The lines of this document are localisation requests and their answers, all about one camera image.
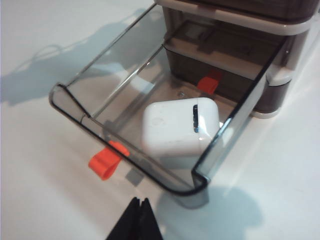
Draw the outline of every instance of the orange clip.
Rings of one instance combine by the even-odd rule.
[[[223,73],[221,71],[212,69],[207,76],[201,78],[196,87],[212,95],[218,87],[219,81],[222,77]]]
[[[115,141],[109,141],[108,143],[123,155],[130,155],[129,151],[121,143]],[[88,166],[101,180],[107,180],[115,172],[121,159],[122,157],[118,153],[109,147],[105,147],[90,159]]]

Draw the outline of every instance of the black object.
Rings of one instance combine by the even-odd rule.
[[[106,240],[163,240],[148,198],[134,197]]]
[[[275,112],[281,107],[289,88],[289,84],[290,81],[279,86],[267,86],[264,89],[260,100],[255,105],[254,110],[263,114]]]

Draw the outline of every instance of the transparent drawer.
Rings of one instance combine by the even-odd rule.
[[[57,83],[50,92],[49,101],[55,109],[117,151],[155,184],[180,196],[186,206],[194,207],[208,200],[205,189],[210,178],[237,130],[262,95],[266,85],[265,72],[286,38],[266,33],[266,39],[266,34],[258,31],[246,35],[243,27],[239,34],[235,31],[237,27],[231,24],[223,34],[217,34],[222,23],[216,21],[203,30],[216,29],[211,31],[216,34],[209,34],[206,39],[217,47],[211,47],[210,51],[194,47],[194,55],[187,55],[182,51],[183,46],[175,47],[174,42],[179,37],[194,46],[201,45],[192,37],[181,37],[189,23],[186,20],[175,30],[169,29],[162,7],[151,6],[68,84]],[[192,26],[195,29],[188,28],[188,34],[201,35],[197,23]],[[239,39],[239,44],[232,46],[232,41],[228,40],[230,37],[235,41]],[[248,42],[253,43],[250,50],[253,57],[244,51],[245,45],[244,49],[241,48],[240,42],[244,39],[247,39],[244,41],[246,46]],[[197,49],[203,53],[200,58],[194,57]],[[224,56],[223,64],[219,64],[219,56]],[[230,64],[225,61],[228,58],[233,59]],[[250,73],[251,79],[248,75],[239,75],[243,70],[239,72],[236,65],[245,62],[255,65],[255,72]],[[214,94],[197,87],[199,80],[212,70],[222,75]],[[219,129],[211,136],[206,149],[196,155],[154,157],[146,153],[142,134],[147,106],[200,97],[212,99],[219,115]],[[177,113],[179,109],[172,112],[173,115]],[[121,143],[129,151],[129,156],[115,149],[110,141]]]

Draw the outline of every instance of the white cube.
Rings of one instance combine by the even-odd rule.
[[[210,98],[154,102],[143,113],[142,149],[153,158],[199,156],[218,130],[218,107]]]

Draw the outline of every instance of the white surface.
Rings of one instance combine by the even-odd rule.
[[[208,205],[186,210],[146,178],[133,187],[125,162],[105,182],[88,168],[103,146],[52,109],[48,92],[151,3],[1,2],[1,239],[101,240],[133,196],[149,197],[165,240],[320,239],[320,44],[279,115],[249,120]]]
[[[142,121],[143,151],[155,158],[200,157],[219,130],[218,106],[207,97],[154,102],[145,108]]]

